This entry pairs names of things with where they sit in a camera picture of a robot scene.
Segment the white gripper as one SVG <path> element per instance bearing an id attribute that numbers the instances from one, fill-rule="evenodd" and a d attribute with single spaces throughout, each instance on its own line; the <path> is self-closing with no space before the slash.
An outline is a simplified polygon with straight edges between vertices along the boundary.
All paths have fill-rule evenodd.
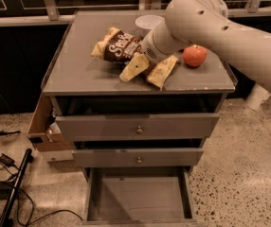
<path id="1" fill-rule="evenodd" d="M 187 47 L 189 32 L 185 26 L 177 23 L 162 21 L 153 28 L 144 38 L 142 43 L 143 54 L 136 54 L 124 67 L 119 78 L 128 82 L 149 67 L 149 61 L 159 63 L 175 52 Z"/>

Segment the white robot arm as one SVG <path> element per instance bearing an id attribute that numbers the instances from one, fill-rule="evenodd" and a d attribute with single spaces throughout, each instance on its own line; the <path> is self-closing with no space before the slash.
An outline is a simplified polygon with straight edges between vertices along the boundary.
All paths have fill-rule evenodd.
<path id="1" fill-rule="evenodd" d="M 226 13 L 223 0 L 171 0 L 164 21 L 146 35 L 135 56 L 147 67 L 201 45 L 271 94 L 271 33 L 234 23 Z"/>

